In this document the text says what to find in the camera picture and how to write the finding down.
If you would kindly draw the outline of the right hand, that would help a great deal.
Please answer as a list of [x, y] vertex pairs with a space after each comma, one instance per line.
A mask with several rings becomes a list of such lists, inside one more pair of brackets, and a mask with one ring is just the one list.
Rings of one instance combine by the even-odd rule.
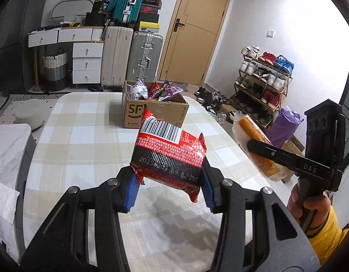
[[310, 229], [315, 229], [323, 225], [328, 217], [331, 205], [331, 200], [325, 192], [321, 196], [307, 198], [303, 203], [300, 203], [300, 191], [296, 184], [291, 190], [287, 209], [298, 223], [300, 223], [304, 209], [315, 211], [314, 219], [310, 225]]

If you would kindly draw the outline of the yellow right sleeve forearm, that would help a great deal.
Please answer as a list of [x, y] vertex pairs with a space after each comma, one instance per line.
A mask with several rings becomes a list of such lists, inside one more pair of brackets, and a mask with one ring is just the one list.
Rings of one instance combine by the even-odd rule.
[[306, 233], [321, 265], [324, 265], [331, 254], [342, 243], [349, 228], [341, 229], [333, 207], [330, 207], [328, 216], [321, 226], [309, 229]]

